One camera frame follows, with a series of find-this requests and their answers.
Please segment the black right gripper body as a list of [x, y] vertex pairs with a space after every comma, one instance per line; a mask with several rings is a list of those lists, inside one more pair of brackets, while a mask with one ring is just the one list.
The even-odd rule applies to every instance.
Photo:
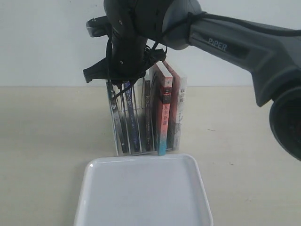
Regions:
[[112, 80], [129, 81], [141, 78], [147, 39], [135, 27], [134, 0], [105, 0], [105, 13], [112, 26], [110, 74]]

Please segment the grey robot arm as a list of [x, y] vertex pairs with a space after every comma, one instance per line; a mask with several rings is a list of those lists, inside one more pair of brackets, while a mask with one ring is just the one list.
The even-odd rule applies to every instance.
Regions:
[[[272, 101], [269, 124], [282, 148], [301, 157], [301, 32], [209, 14], [196, 0], [106, 0], [87, 21], [91, 37], [108, 36], [106, 56], [83, 70], [86, 82], [135, 83], [167, 48], [194, 46], [252, 75], [256, 103]], [[147, 40], [155, 45], [149, 48]]]

